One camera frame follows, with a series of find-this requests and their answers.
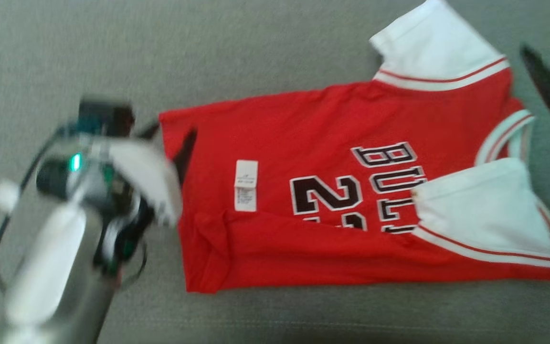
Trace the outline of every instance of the gray background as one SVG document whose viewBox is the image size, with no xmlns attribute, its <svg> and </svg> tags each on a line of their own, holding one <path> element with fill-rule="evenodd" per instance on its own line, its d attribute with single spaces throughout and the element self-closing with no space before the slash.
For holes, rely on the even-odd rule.
<svg viewBox="0 0 550 344">
<path fill-rule="evenodd" d="M 170 108 L 368 80 L 380 63 L 368 38 L 420 3 L 0 0 L 0 178 L 20 179 L 86 92 L 131 100 L 145 124 Z M 550 1 L 451 3 L 510 56 L 515 93 L 539 117 L 531 170 L 550 205 L 550 115 L 517 53 L 528 41 L 550 61 Z M 50 207 L 24 197 L 2 245 L 5 276 Z M 550 343 L 548 282 L 186 294 L 174 229 L 147 238 L 146 272 L 114 299 L 103 343 Z"/>
</svg>

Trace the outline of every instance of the robotic arm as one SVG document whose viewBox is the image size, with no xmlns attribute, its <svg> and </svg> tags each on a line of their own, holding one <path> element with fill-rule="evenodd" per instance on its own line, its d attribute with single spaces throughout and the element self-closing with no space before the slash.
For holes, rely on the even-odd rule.
<svg viewBox="0 0 550 344">
<path fill-rule="evenodd" d="M 128 105 L 85 100 L 78 122 L 59 131 L 62 144 L 43 159 L 36 183 L 61 204 L 6 290 L 0 343 L 96 342 L 144 231 L 153 219 L 177 222 L 195 136 L 171 162 L 146 140 L 157 126 L 129 139 L 132 124 Z"/>
</svg>

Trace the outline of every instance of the white label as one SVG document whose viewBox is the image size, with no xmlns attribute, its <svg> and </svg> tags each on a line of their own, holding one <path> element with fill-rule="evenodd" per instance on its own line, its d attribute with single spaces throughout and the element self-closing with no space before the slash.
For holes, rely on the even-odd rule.
<svg viewBox="0 0 550 344">
<path fill-rule="evenodd" d="M 258 183 L 258 161 L 238 160 L 235 173 L 235 187 L 255 189 Z"/>
<path fill-rule="evenodd" d="M 256 189 L 235 187 L 235 210 L 256 211 Z"/>
</svg>

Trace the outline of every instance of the red jersey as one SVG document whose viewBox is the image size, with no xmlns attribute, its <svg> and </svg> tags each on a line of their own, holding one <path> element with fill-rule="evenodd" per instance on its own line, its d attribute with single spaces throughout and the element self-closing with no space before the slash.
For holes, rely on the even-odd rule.
<svg viewBox="0 0 550 344">
<path fill-rule="evenodd" d="M 519 159 L 533 117 L 506 58 L 442 0 L 371 43 L 371 81 L 161 114 L 169 156 L 197 129 L 188 291 L 550 279 L 550 217 Z"/>
</svg>

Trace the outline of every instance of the white sleeve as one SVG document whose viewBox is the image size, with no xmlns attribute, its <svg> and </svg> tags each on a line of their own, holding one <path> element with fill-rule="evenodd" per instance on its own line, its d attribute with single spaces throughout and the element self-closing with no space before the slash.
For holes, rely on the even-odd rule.
<svg viewBox="0 0 550 344">
<path fill-rule="evenodd" d="M 427 0 L 370 43 L 384 57 L 374 79 L 398 87 L 444 91 L 508 67 L 504 55 L 444 0 Z"/>
</svg>

